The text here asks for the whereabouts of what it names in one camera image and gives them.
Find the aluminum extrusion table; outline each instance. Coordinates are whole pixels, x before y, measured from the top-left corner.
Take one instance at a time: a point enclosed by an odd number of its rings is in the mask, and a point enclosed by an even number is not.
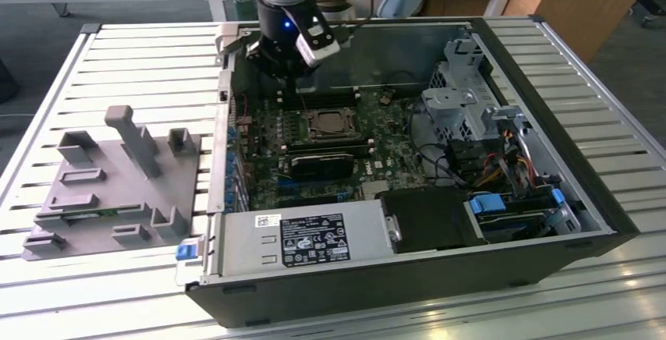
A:
[[[204,232],[218,69],[213,23],[105,25],[80,34],[0,178],[0,334],[19,338],[663,338],[666,152],[545,24],[487,19],[643,234],[537,285],[268,328],[225,330],[174,284],[173,247],[25,262],[65,130],[117,138],[129,104],[152,136],[201,133],[192,234]]]

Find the power supply label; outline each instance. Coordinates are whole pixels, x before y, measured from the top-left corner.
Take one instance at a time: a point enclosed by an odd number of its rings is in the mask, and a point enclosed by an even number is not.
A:
[[[350,258],[341,214],[281,219],[280,234],[281,264],[286,267]]]

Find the blue latch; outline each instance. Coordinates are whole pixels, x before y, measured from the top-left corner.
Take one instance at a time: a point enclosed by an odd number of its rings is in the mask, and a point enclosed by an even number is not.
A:
[[[233,195],[233,192],[226,192],[224,194],[224,203],[226,205],[233,205],[233,201],[236,200],[236,196]]]
[[[552,197],[555,198],[555,201],[557,201],[557,204],[563,204],[565,199],[564,199],[564,194],[561,193],[561,191],[559,189],[553,189],[551,191],[552,193]]]
[[[196,244],[178,245],[176,248],[176,260],[196,259]]]
[[[238,137],[238,134],[236,133],[236,129],[233,127],[229,127],[229,129],[226,129],[226,140],[236,140],[236,137]]]
[[[475,214],[507,210],[501,196],[496,193],[477,195],[469,200],[469,206]]]

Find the motherboard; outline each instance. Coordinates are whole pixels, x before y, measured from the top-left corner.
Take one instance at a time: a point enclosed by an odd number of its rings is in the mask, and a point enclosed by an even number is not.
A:
[[[377,87],[342,98],[298,94],[240,103],[250,210],[370,200],[427,185],[407,134],[413,98],[392,97]]]

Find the green circuit board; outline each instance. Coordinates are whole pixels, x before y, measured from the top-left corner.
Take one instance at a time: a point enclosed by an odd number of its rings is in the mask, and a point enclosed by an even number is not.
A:
[[[405,126],[413,99],[381,104],[383,90],[365,90],[352,114],[354,131],[372,139],[366,158],[354,159],[350,176],[330,181],[294,182],[281,174],[280,145],[309,142],[309,128],[304,111],[281,111],[277,103],[265,102],[253,112],[252,124],[241,129],[245,172],[250,210],[288,207],[290,200],[333,199],[334,202],[364,200],[368,193],[362,183],[385,185],[385,189],[405,189],[427,185],[425,173],[415,149],[408,141]]]

